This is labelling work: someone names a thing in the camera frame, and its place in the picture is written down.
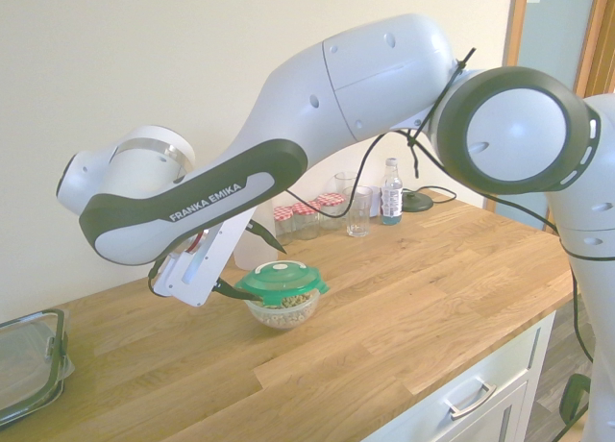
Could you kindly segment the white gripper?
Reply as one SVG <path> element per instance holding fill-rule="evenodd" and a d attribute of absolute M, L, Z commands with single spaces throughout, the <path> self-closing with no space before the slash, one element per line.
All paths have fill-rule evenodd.
<path fill-rule="evenodd" d="M 284 246 L 268 229 L 258 222 L 249 222 L 253 213 L 253 209 L 248 209 L 210 228 L 194 254 L 182 252 L 178 257 L 171 257 L 154 283 L 154 292 L 175 297 L 193 307 L 202 306 L 213 288 L 228 298 L 260 302 L 260 296 L 219 278 L 245 229 L 270 247 L 286 253 Z"/>

